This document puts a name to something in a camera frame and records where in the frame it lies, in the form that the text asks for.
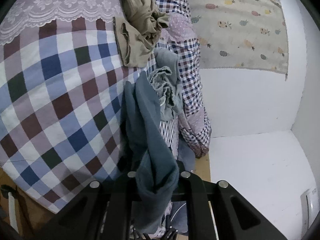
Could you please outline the plaid and dotted quilt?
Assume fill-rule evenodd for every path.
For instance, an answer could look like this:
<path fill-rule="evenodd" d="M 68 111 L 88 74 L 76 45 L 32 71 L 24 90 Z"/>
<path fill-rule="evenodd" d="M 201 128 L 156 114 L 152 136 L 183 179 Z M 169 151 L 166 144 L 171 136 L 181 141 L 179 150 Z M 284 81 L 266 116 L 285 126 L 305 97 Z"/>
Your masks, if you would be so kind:
<path fill-rule="evenodd" d="M 163 30 L 165 46 L 177 54 L 182 83 L 183 113 L 178 116 L 180 133 L 201 158 L 209 152 L 212 128 L 203 102 L 200 78 L 200 43 L 191 22 L 188 0 L 155 0 L 161 12 L 169 15 Z"/>

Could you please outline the light grey-blue garment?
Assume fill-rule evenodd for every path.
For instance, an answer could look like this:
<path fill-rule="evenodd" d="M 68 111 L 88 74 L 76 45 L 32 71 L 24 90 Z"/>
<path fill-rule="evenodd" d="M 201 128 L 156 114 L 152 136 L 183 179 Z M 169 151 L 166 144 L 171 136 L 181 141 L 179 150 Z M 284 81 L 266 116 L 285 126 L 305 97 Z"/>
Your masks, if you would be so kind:
<path fill-rule="evenodd" d="M 155 48 L 154 55 L 157 68 L 148 80 L 159 98 L 161 120 L 171 121 L 183 111 L 179 57 L 166 48 Z"/>

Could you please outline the pineapple print wall cloth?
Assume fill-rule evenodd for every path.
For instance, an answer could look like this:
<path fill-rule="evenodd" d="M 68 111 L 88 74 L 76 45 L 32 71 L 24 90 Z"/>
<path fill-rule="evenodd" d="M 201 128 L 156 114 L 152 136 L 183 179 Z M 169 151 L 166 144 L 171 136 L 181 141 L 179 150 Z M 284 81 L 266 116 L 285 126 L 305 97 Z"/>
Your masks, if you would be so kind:
<path fill-rule="evenodd" d="M 289 43 L 279 0 L 187 0 L 203 69 L 287 74 Z"/>

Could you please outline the lace trimmed purple pillow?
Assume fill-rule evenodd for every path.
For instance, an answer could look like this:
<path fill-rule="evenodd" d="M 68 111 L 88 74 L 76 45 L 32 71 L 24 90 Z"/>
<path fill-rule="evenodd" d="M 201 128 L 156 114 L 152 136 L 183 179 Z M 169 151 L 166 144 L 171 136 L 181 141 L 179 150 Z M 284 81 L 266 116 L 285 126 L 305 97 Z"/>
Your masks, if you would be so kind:
<path fill-rule="evenodd" d="M 1 45 L 10 43 L 27 27 L 42 27 L 53 20 L 111 22 L 123 16 L 120 0 L 17 0 L 1 23 Z"/>

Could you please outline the checkered plaid bed sheet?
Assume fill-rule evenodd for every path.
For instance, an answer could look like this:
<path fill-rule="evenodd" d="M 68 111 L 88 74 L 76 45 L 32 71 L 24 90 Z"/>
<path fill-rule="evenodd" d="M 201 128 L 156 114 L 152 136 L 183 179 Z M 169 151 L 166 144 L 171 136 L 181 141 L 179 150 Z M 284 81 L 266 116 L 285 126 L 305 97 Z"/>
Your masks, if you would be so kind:
<path fill-rule="evenodd" d="M 1 43 L 1 168 L 53 213 L 117 178 L 123 88 L 138 76 L 100 19 L 53 20 Z"/>

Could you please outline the white wall socket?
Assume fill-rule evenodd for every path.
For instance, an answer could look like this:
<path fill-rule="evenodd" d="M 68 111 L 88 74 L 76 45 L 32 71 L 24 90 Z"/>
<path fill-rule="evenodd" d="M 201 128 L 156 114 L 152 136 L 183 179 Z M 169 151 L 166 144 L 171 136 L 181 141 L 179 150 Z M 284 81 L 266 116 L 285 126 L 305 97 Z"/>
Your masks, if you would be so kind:
<path fill-rule="evenodd" d="M 302 205 L 302 234 L 303 237 L 313 223 L 313 191 L 306 190 L 300 197 Z"/>

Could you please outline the khaki crumpled garment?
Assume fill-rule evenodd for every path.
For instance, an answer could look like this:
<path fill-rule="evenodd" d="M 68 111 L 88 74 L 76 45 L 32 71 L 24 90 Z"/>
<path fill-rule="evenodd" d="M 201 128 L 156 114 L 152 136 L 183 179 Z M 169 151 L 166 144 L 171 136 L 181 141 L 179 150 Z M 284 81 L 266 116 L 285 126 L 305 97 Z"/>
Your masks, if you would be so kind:
<path fill-rule="evenodd" d="M 114 18 L 117 47 L 125 67 L 144 68 L 169 26 L 169 15 L 161 12 L 155 0 L 121 0 L 124 17 Z"/>

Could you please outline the dark blue garment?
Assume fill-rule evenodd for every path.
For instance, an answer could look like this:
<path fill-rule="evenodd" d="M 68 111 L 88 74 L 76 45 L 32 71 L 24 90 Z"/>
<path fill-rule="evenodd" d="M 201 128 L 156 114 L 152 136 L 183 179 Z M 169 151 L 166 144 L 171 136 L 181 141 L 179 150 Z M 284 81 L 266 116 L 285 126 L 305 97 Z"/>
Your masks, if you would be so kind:
<path fill-rule="evenodd" d="M 133 206 L 135 227 L 154 234 L 178 185 L 179 168 L 159 130 L 159 98 L 145 72 L 127 81 L 121 102 L 123 152 L 119 171 L 136 172 L 138 200 Z"/>

